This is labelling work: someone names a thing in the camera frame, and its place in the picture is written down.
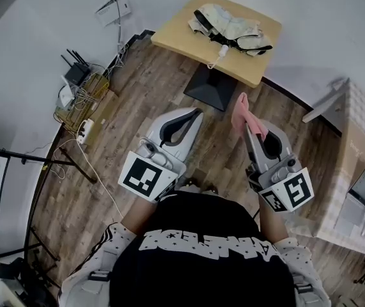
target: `checkered tablecloth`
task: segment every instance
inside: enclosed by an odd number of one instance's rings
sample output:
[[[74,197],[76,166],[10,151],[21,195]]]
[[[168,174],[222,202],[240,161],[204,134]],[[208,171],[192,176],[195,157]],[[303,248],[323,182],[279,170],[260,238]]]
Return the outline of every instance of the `checkered tablecloth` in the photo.
[[[355,166],[358,162],[365,164],[365,94],[350,81],[345,97],[345,126],[336,169],[327,193],[320,203],[314,229],[300,227],[297,234],[313,234],[315,237],[365,254],[362,228],[354,226],[349,237],[334,230],[347,191],[356,179],[353,178]]]

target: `forearm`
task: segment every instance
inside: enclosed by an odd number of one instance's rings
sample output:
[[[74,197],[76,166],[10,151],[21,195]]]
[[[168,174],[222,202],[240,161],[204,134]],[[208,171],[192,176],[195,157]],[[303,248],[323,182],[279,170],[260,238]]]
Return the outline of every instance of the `forearm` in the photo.
[[[270,207],[265,203],[265,200],[260,197],[259,209],[260,232],[267,240],[274,244],[289,237],[282,217],[270,209]]]
[[[143,234],[144,225],[156,209],[156,203],[150,203],[144,198],[137,197],[130,210],[121,221],[121,224],[132,233],[141,235]]]

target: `cardboard box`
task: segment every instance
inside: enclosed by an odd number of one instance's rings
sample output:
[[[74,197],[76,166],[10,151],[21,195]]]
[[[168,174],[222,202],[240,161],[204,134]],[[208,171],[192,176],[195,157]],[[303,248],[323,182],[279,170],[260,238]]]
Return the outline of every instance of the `cardboard box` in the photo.
[[[94,125],[88,134],[86,145],[91,146],[95,143],[103,126],[110,120],[110,117],[118,108],[118,96],[113,91],[108,91],[103,100],[98,105],[97,109],[90,116],[94,121]]]

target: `square table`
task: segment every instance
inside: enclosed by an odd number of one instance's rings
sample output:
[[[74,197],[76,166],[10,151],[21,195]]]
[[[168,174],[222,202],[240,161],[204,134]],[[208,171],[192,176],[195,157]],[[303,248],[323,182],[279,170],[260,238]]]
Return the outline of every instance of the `square table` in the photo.
[[[194,33],[188,25],[194,11],[206,3],[218,4],[234,17],[258,20],[260,28],[270,38],[273,49],[256,57],[229,49],[215,68],[209,70],[206,64],[217,59],[221,44],[210,42],[209,38],[201,33]],[[237,80],[253,88],[259,85],[275,49],[280,30],[281,24],[277,21],[232,1],[191,0],[152,36],[151,41],[155,45],[203,63],[196,70],[184,93],[225,111]]]

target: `laptop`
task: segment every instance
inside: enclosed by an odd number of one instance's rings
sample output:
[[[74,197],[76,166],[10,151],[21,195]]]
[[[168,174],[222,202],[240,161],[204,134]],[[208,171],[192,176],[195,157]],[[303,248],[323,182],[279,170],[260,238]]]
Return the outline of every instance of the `laptop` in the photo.
[[[347,192],[339,219],[361,225],[365,216],[365,169]]]

